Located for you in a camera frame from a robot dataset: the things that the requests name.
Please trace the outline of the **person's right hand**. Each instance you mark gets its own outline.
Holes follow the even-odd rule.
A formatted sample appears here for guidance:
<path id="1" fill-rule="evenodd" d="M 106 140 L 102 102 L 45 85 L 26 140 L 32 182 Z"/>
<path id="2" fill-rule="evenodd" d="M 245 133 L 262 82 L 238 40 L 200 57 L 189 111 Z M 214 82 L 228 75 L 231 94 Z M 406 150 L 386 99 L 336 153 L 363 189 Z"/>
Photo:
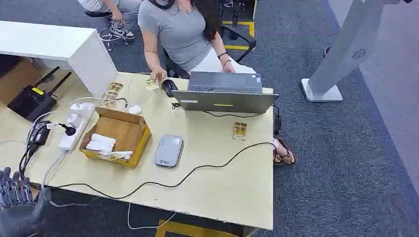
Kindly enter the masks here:
<path id="1" fill-rule="evenodd" d="M 166 77 L 167 72 L 161 67 L 151 70 L 150 79 L 153 81 L 157 81 L 159 84 L 162 84 Z"/>

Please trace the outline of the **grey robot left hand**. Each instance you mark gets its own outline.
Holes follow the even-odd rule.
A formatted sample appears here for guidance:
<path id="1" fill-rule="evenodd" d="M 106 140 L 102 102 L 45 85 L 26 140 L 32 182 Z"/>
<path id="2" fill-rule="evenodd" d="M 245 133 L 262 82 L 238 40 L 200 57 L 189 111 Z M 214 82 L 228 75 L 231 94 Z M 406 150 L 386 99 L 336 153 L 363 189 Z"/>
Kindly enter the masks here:
<path id="1" fill-rule="evenodd" d="M 10 167 L 0 171 L 0 235 L 2 237 L 43 237 L 44 208 L 51 193 L 43 188 L 33 197 L 30 179 Z"/>

